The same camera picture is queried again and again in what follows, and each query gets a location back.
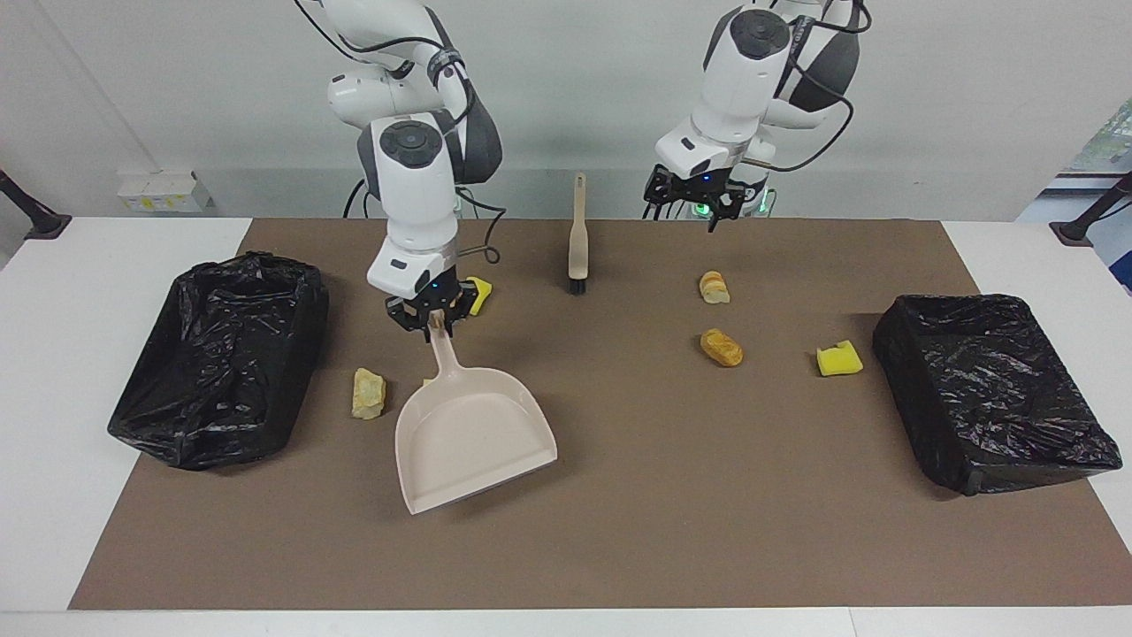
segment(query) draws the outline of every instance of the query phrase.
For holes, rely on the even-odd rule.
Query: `white robotic arm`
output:
[[[771,163],[775,147],[766,127],[816,128],[846,102],[857,34],[868,28],[861,17],[872,21],[864,0],[756,0],[724,15],[692,114],[657,143],[661,163],[645,190],[645,215],[685,199],[707,204],[709,231],[739,216],[767,171],[781,170]],[[753,181],[731,178],[739,163],[757,166]]]
[[[451,333],[475,298],[455,270],[454,189],[495,173],[499,135],[431,9],[415,0],[321,5],[342,45],[368,62],[327,89],[338,118],[361,129],[369,192],[388,216],[367,279],[394,294],[386,305],[405,329],[424,330],[429,311],[443,309]]]

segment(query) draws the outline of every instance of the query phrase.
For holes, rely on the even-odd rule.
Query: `dustpan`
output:
[[[437,315],[429,335],[439,375],[409,398],[395,437],[401,493],[413,515],[558,458],[550,425],[523,384],[498,370],[461,367]]]

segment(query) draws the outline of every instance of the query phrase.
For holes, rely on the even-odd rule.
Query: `black trash bag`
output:
[[[966,496],[1122,466],[1026,302],[901,295],[873,333],[916,460]]]
[[[283,449],[318,361],[327,308],[317,267],[267,252],[181,274],[110,436],[191,471]]]

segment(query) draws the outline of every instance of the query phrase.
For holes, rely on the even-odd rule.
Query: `yellow sponge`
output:
[[[831,350],[817,351],[817,369],[823,377],[837,377],[841,375],[856,375],[865,369],[857,351],[849,342],[841,342]]]
[[[480,295],[475,296],[475,302],[472,303],[471,309],[472,316],[479,316],[480,308],[483,307],[483,301],[491,295],[491,283],[480,278],[479,276],[469,276],[468,279],[475,283],[475,289],[480,292]]]

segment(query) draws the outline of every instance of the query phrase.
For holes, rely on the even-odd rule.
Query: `black stand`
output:
[[[0,191],[32,219],[32,230],[24,235],[25,239],[54,239],[70,223],[69,214],[59,214],[41,204],[17,186],[3,170],[0,170]]]
[[[1089,209],[1081,213],[1073,221],[1053,221],[1049,226],[1061,242],[1071,247],[1092,247],[1092,241],[1086,235],[1089,225],[1096,223],[1117,201],[1132,193],[1132,172],[1121,177],[1115,186],[1097,199],[1097,203],[1089,206]]]

